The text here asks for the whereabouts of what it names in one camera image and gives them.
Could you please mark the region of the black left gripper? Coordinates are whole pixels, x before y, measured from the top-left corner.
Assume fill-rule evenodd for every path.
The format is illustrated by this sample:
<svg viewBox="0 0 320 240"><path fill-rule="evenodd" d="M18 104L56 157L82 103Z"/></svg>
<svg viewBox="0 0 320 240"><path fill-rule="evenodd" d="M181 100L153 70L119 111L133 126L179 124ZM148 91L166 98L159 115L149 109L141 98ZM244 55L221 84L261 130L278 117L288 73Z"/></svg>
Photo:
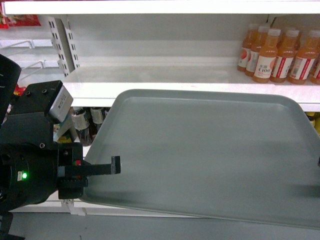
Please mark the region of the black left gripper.
<svg viewBox="0 0 320 240"><path fill-rule="evenodd" d="M81 143L54 143L51 149L32 144L0 146L0 213L45 202L54 192L59 199L77 199L87 176L121 173L121 157L111 163L91 164L83 159Z"/></svg>

